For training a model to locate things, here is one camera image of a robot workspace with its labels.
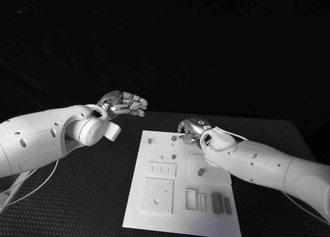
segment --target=mesh surface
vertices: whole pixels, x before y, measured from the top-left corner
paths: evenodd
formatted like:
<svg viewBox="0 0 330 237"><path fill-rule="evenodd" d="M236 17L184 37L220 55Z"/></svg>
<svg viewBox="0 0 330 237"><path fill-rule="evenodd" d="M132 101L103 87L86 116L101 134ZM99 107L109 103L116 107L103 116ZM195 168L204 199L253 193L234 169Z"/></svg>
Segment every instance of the mesh surface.
<svg viewBox="0 0 330 237"><path fill-rule="evenodd" d="M123 128L117 140L103 139L93 147L75 150L60 160L45 186L6 208L0 217L0 236L187 236L122 226L142 132L176 132L178 124L189 117L202 117L250 140L315 160L299 130L289 121L161 112L148 112L145 118L123 115L114 120ZM36 189L54 167L55 163L36 171L15 199ZM280 191L234 176L233 189L244 237L330 237L330 226L312 217Z"/></svg>

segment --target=dark backdrop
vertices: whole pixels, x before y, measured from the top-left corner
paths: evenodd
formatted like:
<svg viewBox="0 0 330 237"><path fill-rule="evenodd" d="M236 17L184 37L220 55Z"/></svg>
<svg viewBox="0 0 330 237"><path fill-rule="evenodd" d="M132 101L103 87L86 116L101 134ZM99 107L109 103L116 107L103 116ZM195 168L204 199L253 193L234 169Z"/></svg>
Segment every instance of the dark backdrop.
<svg viewBox="0 0 330 237"><path fill-rule="evenodd" d="M87 4L0 8L0 122L119 89L152 111L293 121L330 164L330 1Z"/></svg>

